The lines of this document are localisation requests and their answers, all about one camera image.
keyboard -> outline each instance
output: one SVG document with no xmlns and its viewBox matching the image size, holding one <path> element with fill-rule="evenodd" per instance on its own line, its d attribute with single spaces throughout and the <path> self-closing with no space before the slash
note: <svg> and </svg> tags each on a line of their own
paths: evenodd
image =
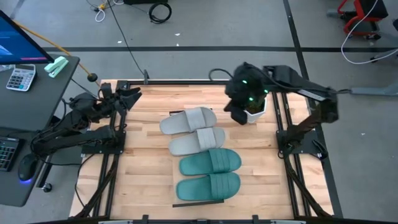
<svg viewBox="0 0 398 224">
<path fill-rule="evenodd" d="M 0 136 L 0 171 L 9 172 L 12 168 L 19 151 L 21 140 Z"/>
</svg>

wooden table surface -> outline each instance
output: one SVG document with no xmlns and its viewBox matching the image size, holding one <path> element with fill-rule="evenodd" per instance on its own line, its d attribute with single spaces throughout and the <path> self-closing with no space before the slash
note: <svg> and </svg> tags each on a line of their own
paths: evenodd
<svg viewBox="0 0 398 224">
<path fill-rule="evenodd" d="M 104 80 L 116 87 L 117 80 Z M 254 124 L 241 126 L 223 111 L 229 101 L 222 85 L 147 85 L 140 86 L 142 97 L 128 112 L 127 138 L 124 154 L 119 160 L 111 218 L 190 220 L 206 219 L 260 219 L 293 218 L 284 163 L 277 157 L 275 132 L 277 123 L 272 96 L 267 96 L 266 113 Z M 305 98 L 289 94 L 290 112 L 294 123 L 308 116 Z M 187 203 L 175 194 L 176 184 L 184 177 L 178 170 L 181 157 L 172 156 L 167 148 L 176 136 L 160 132 L 159 122 L 169 117 L 169 111 L 206 106 L 217 116 L 217 127 L 225 130 L 223 147 L 235 150 L 242 158 L 242 166 L 235 171 L 241 178 L 241 188 L 225 203 L 194 207 L 172 208 L 174 203 Z M 285 116 L 282 114 L 284 128 Z M 109 124 L 107 119 L 97 128 Z M 102 155 L 95 155 L 82 167 L 78 191 L 87 202 L 98 185 Z M 320 161 L 310 155 L 300 155 L 305 183 L 318 203 L 333 213 Z M 299 190 L 298 205 L 303 215 Z M 104 211 L 107 191 L 101 203 Z M 75 195 L 70 215 L 82 209 Z"/>
</svg>

computer monitor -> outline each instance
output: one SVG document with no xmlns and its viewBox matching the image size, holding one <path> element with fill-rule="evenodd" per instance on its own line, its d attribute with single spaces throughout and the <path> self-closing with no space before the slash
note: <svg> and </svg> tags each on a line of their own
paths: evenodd
<svg viewBox="0 0 398 224">
<path fill-rule="evenodd" d="M 53 58 L 0 11 L 0 65 L 49 62 Z"/>
</svg>

calculator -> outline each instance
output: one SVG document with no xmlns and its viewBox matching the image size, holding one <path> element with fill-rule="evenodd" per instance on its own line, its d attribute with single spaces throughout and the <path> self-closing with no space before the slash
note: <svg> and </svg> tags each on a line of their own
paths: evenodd
<svg viewBox="0 0 398 224">
<path fill-rule="evenodd" d="M 28 91 L 35 76 L 35 65 L 15 65 L 6 88 L 16 91 Z"/>
</svg>

desk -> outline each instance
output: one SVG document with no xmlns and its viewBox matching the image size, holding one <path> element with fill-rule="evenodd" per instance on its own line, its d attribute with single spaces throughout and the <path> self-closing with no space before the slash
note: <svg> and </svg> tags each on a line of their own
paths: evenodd
<svg viewBox="0 0 398 224">
<path fill-rule="evenodd" d="M 104 82 L 112 83 L 115 88 L 117 80 Z M 149 215 L 150 220 L 250 220 L 255 214 L 260 219 L 293 218 L 284 163 L 277 157 L 277 121 L 271 94 L 267 97 L 266 113 L 257 123 L 241 126 L 230 118 L 230 113 L 223 111 L 229 101 L 223 85 L 140 87 L 142 97 L 126 118 L 127 138 L 119 160 L 111 218 L 140 220 L 143 215 Z M 293 122 L 299 123 L 308 116 L 305 98 L 290 94 L 288 99 Z M 187 177 L 178 169 L 181 157 L 172 156 L 167 148 L 175 136 L 162 134 L 159 122 L 169 116 L 169 111 L 197 106 L 213 109 L 218 118 L 216 126 L 226 133 L 223 147 L 233 149 L 241 156 L 243 164 L 236 171 L 241 178 L 241 188 L 225 203 L 172 208 L 174 203 L 187 203 L 175 194 L 178 181 Z M 108 123 L 104 119 L 92 128 Z M 93 156 L 81 169 L 78 191 L 84 202 L 97 188 L 102 157 Z M 309 191 L 327 212 L 333 213 L 321 162 L 310 155 L 300 155 L 300 158 Z M 303 214 L 298 189 L 296 194 Z M 107 192 L 103 195 L 100 215 L 107 195 Z M 76 215 L 81 209 L 75 195 L 70 215 Z"/>
<path fill-rule="evenodd" d="M 69 63 L 55 78 L 49 77 L 44 70 L 47 64 L 36 65 L 37 74 L 27 92 L 8 90 L 6 83 L 12 70 L 0 72 L 2 128 L 37 131 L 47 127 L 80 61 L 78 57 L 64 57 Z"/>
<path fill-rule="evenodd" d="M 66 90 L 79 62 L 78 57 L 66 57 L 68 65 L 56 78 L 50 78 L 44 71 L 45 65 L 36 65 L 37 77 L 28 92 L 18 92 L 6 89 L 11 70 L 0 73 L 0 136 L 16 132 L 15 129 L 36 131 L 44 129 L 51 120 L 57 106 Z M 11 137 L 24 140 L 10 172 L 0 172 L 0 204 L 22 207 L 25 205 L 33 186 L 40 174 L 43 163 L 37 166 L 30 182 L 21 183 L 18 178 L 18 165 L 22 158 L 30 153 L 30 133 L 15 133 Z"/>
</svg>

